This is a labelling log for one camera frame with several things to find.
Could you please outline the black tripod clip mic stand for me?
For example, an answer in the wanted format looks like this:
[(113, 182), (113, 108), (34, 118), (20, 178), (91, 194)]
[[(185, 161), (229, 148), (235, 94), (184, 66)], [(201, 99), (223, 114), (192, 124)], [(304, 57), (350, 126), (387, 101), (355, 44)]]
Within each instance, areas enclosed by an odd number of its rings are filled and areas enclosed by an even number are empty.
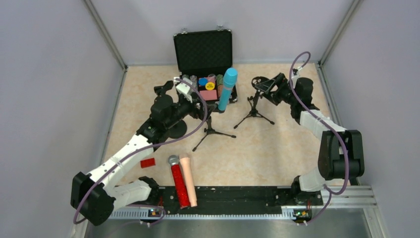
[(219, 131), (216, 131), (213, 126), (212, 126), (212, 117), (211, 117), (211, 113), (213, 112), (219, 112), (218, 108), (217, 108), (217, 104), (212, 104), (209, 105), (210, 109), (208, 112), (208, 116), (206, 117), (206, 123), (207, 123), (207, 127), (204, 128), (204, 137), (198, 142), (198, 144), (192, 149), (193, 152), (195, 152), (197, 150), (197, 148), (201, 145), (201, 143), (209, 136), (212, 134), (217, 134), (217, 135), (224, 135), (224, 136), (228, 136), (231, 138), (237, 138), (236, 135), (231, 135), (231, 134), (226, 134), (226, 133), (222, 133)]

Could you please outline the peach pink microphone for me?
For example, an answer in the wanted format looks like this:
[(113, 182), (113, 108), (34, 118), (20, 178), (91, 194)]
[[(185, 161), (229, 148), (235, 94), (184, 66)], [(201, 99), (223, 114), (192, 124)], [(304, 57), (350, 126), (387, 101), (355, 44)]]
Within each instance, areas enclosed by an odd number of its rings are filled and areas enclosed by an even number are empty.
[(192, 169), (191, 169), (191, 159), (188, 157), (184, 157), (180, 159), (183, 176), (185, 180), (185, 185), (187, 188), (187, 193), (189, 197), (189, 202), (191, 207), (197, 207), (197, 195), (196, 195), (196, 189), (194, 185), (193, 175), (192, 175)]

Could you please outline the black tripod shock-mount stand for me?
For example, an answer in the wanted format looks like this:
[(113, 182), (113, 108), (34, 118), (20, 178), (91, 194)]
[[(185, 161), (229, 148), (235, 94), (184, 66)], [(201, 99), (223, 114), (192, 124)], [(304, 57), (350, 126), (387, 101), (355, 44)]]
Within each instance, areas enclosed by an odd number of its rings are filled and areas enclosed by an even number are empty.
[[(262, 83), (262, 82), (266, 82), (268, 81), (268, 78), (263, 77), (263, 76), (257, 76), (255, 78), (252, 79), (252, 86), (258, 84), (258, 83)], [(248, 118), (262, 118), (265, 119), (266, 121), (268, 121), (270, 124), (275, 125), (275, 122), (271, 121), (270, 119), (268, 119), (267, 117), (263, 116), (258, 110), (257, 110), (257, 104), (260, 98), (263, 97), (263, 93), (260, 89), (257, 89), (255, 94), (253, 96), (250, 96), (247, 98), (247, 101), (249, 102), (251, 109), (249, 111), (249, 113), (239, 122), (237, 123), (233, 128), (236, 129), (245, 119)]]

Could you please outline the small red block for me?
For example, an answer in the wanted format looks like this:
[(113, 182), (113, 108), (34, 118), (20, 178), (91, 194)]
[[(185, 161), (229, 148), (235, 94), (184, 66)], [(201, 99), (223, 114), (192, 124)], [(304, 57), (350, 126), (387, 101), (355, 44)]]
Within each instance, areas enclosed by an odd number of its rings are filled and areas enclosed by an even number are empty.
[(140, 161), (140, 167), (142, 169), (153, 167), (156, 165), (155, 158), (148, 158)]

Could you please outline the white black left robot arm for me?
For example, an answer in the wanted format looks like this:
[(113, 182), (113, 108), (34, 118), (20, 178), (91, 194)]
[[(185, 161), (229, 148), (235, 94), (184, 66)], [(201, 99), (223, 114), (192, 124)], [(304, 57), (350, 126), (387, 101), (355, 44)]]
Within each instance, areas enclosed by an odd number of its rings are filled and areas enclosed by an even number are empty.
[(70, 198), (76, 210), (73, 224), (89, 221), (98, 226), (114, 210), (149, 198), (151, 186), (146, 182), (138, 180), (123, 186), (117, 183), (159, 147), (193, 135), (210, 114), (199, 93), (192, 100), (181, 95), (177, 103), (169, 95), (157, 96), (152, 108), (151, 116), (116, 154), (87, 174), (79, 172), (74, 176)]

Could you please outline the blue toy microphone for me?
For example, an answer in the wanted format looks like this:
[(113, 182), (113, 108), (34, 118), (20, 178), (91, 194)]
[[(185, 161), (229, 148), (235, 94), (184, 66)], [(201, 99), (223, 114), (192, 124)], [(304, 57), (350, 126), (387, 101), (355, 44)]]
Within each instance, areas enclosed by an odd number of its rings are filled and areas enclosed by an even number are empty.
[(232, 90), (238, 79), (238, 71), (235, 68), (228, 68), (223, 76), (223, 88), (218, 102), (218, 110), (224, 113), (229, 103)]

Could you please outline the pink card deck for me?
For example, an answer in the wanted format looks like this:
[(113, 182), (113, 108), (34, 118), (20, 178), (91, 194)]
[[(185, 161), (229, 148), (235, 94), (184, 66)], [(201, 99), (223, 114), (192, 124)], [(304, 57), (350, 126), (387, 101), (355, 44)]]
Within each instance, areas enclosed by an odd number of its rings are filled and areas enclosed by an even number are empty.
[(218, 99), (216, 90), (201, 90), (199, 93), (205, 101), (214, 101)]

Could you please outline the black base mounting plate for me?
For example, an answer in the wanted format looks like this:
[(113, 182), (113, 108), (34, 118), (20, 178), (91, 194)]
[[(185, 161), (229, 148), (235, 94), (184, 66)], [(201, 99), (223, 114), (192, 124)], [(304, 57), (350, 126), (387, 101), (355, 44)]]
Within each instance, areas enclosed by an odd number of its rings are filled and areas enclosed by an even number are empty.
[(175, 187), (166, 186), (152, 189), (147, 202), (170, 215), (280, 214), (281, 206), (295, 204), (291, 189), (277, 186), (197, 186), (196, 196), (198, 206), (181, 208)]

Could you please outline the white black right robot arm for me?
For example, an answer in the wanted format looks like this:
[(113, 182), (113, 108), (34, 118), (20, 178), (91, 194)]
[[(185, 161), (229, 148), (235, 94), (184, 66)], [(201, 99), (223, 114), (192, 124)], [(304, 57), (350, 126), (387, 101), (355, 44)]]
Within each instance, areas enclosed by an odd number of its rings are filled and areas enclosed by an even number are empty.
[(290, 105), (291, 117), (320, 140), (317, 166), (310, 172), (294, 178), (291, 193), (297, 204), (303, 204), (320, 191), (326, 181), (351, 179), (365, 172), (362, 134), (348, 130), (326, 117), (312, 103), (314, 82), (294, 75), (288, 80), (280, 73), (273, 79), (258, 76), (252, 86), (274, 105)]

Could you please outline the black round-base mic stand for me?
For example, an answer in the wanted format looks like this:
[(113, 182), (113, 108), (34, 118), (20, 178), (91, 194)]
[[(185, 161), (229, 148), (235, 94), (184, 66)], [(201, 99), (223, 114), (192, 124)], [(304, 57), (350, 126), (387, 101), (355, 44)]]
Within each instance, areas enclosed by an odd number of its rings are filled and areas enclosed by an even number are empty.
[(151, 106), (150, 117), (156, 127), (168, 132), (170, 138), (176, 139), (186, 133), (187, 126), (182, 120), (185, 117), (183, 101), (175, 103), (173, 98), (166, 94), (173, 86), (174, 82), (170, 80), (162, 86), (154, 87), (157, 96)]

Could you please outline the green red chip stack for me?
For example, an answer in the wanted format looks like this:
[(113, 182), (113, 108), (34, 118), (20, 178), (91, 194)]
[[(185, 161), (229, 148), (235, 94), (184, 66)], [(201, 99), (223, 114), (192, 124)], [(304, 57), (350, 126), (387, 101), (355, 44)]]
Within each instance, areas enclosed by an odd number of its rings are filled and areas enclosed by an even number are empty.
[(216, 84), (217, 84), (217, 95), (218, 95), (218, 98), (220, 98), (223, 91), (223, 75), (222, 74), (218, 74), (216, 76)]

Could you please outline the red glitter microphone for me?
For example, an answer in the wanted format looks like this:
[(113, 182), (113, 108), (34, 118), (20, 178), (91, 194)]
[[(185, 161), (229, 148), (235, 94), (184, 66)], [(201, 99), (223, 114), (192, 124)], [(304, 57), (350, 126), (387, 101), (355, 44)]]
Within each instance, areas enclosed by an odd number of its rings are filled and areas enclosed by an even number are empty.
[(170, 165), (180, 208), (187, 208), (190, 206), (190, 201), (188, 197), (187, 187), (185, 185), (184, 178), (181, 172), (179, 156), (170, 155), (168, 157), (168, 163)]

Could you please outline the blue dealer button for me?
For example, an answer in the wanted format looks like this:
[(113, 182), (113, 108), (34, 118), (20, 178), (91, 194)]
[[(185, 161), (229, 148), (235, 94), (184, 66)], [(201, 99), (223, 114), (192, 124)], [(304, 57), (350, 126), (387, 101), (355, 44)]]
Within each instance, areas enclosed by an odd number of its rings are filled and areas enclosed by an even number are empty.
[(198, 85), (201, 86), (201, 87), (205, 86), (207, 83), (208, 83), (208, 79), (205, 78), (205, 77), (198, 79)]

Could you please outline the black poker chip case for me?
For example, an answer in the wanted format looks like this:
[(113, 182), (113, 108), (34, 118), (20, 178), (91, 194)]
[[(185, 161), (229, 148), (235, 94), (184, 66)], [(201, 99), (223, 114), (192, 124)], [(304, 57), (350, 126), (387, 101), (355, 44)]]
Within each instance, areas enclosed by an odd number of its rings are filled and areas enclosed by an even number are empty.
[(224, 75), (233, 66), (232, 31), (218, 29), (174, 34), (180, 76)]

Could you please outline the yellow big blind button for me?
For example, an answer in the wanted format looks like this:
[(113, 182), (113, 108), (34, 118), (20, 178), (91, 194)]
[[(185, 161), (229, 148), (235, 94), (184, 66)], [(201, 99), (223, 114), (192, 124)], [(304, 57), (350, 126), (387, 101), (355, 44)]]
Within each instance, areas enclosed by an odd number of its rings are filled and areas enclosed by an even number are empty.
[(208, 82), (208, 83), (205, 85), (205, 88), (206, 88), (206, 90), (208, 90), (208, 91), (214, 90), (214, 89), (215, 89), (215, 84), (214, 84), (213, 82)]

